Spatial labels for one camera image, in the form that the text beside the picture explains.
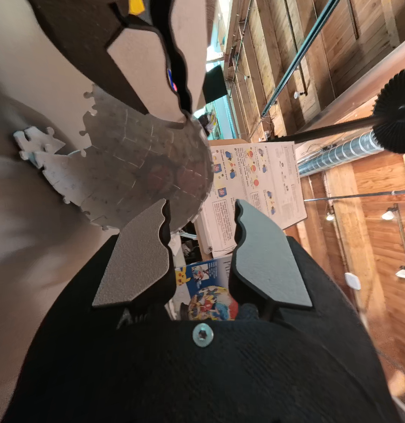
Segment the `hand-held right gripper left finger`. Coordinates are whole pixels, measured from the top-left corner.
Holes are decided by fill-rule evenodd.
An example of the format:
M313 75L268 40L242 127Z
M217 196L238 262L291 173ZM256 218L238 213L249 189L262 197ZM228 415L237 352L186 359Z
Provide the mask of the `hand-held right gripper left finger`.
M92 302L94 309L166 309L175 290L170 203L161 199L121 231Z

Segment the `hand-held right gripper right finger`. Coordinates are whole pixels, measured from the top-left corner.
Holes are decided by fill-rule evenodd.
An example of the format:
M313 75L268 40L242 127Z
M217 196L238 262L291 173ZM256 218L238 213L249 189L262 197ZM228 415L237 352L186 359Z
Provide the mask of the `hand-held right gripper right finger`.
M313 303L280 227L245 200L235 202L235 243L229 291L239 305L256 307L263 320L280 308L310 310Z

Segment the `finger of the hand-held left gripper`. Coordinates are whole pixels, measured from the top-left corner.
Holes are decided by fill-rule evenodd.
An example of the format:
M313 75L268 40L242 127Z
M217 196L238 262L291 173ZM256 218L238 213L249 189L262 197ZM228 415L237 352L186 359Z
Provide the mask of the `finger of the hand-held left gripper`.
M107 52L149 114L171 125L185 124L168 80L166 52L155 31L125 28Z
M172 89L176 88L179 107L194 113L206 73L206 1L152 1L152 23L167 50L168 81Z

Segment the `partly built puzzle ball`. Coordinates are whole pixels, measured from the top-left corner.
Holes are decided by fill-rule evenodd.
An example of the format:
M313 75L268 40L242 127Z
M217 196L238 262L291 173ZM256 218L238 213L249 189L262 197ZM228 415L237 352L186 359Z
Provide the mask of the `partly built puzzle ball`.
M83 116L91 145L67 155L34 152L38 168L93 225L122 230L159 200L169 201L171 233L194 222L213 185L205 131L187 117L181 129L142 115L93 85L96 113Z

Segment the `blue puzzle box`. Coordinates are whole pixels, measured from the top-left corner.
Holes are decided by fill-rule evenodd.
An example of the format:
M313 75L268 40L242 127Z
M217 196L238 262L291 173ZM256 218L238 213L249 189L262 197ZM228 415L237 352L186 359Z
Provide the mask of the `blue puzzle box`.
M177 267L173 316L183 321L235 320L239 306L228 288L230 269L231 255Z

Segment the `black flat panel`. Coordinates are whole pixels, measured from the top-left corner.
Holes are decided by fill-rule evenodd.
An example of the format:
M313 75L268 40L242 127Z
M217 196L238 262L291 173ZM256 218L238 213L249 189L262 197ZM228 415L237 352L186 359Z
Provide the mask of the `black flat panel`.
M228 94L221 65L206 72L202 93L205 104L212 103Z

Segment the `printed instruction sheet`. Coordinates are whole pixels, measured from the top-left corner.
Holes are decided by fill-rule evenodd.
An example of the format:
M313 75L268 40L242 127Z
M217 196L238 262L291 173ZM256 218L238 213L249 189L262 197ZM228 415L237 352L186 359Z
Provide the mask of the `printed instruction sheet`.
M285 230L307 218L292 142L210 142L213 186L196 228L205 254L235 247L235 201L246 200Z

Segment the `metal ceiling conduit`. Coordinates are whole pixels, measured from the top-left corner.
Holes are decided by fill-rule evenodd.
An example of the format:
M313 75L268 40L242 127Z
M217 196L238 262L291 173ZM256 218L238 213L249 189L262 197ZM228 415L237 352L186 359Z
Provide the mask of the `metal ceiling conduit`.
M318 18L316 19L315 24L311 28L309 34L307 35L307 37L303 41L300 50L296 53L295 58L291 62L291 64L290 64L289 68L287 69L287 71L284 73L284 76L282 77L282 79L280 80L279 84L275 88L275 91L274 91L272 97L269 99L269 101L267 102L267 105L263 109L263 112L261 114L261 117L262 118L264 118L268 114L268 112L269 112L270 108L272 107L272 105L279 98L279 95L281 94L281 92L283 91L284 87L288 83L290 77L292 76L292 74L294 73L294 71L296 70L296 68L299 67L300 62L302 61L302 59L306 55L307 51L309 50L309 48L311 47L311 45L313 44L313 42L315 41L315 39L317 38L317 36L321 32L321 30L325 26L327 20L329 19L330 15L335 10L335 8L337 7L337 4L338 3L339 3L339 0L329 0L326 3L326 5L323 8L321 14L318 16Z

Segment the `black boom pole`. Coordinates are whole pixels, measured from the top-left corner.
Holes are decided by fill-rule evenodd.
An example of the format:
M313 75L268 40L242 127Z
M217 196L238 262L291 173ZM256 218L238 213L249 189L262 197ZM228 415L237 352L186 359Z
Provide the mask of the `black boom pole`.
M367 127L382 125L387 121L384 117L371 115L366 118L346 121L339 124L333 124L322 128L303 131L294 135L288 135L278 138L268 138L266 142L294 142L295 144L304 143L310 140L321 139L329 136L342 134L344 132L359 130Z

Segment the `black ribbed object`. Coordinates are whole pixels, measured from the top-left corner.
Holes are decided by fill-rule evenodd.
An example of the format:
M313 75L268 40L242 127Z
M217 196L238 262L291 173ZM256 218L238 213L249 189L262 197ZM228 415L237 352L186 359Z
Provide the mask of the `black ribbed object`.
M377 143L387 151L405 154L405 69L379 93L373 115L383 122L373 126Z

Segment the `silver air duct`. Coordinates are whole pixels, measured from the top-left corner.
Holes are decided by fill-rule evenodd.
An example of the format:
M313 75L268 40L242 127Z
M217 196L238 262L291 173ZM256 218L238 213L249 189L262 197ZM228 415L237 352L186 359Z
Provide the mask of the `silver air duct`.
M300 163L298 165L299 175L301 177L310 176L383 151L384 148L378 144L374 132L370 131L341 145L327 148Z

